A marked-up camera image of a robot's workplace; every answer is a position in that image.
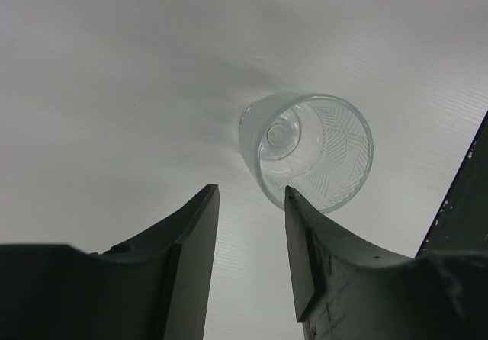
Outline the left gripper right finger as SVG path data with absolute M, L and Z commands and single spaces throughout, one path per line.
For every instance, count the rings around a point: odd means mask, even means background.
M 307 339 L 485 339 L 487 256 L 383 249 L 285 190 L 297 321 Z

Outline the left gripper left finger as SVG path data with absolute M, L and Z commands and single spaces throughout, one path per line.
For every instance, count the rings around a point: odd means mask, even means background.
M 1 247 L 3 339 L 201 339 L 219 217 L 215 184 L 103 253 Z

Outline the clear wine glass four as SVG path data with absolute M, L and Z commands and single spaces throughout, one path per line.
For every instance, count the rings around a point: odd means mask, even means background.
M 320 213 L 338 210 L 361 190 L 374 159 L 362 113 L 327 94 L 269 95 L 244 111 L 238 138 L 246 167 L 279 209 L 292 187 Z

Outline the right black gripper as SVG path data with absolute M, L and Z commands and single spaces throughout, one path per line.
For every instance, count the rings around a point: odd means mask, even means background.
M 483 118 L 417 255 L 487 250 L 487 118 Z

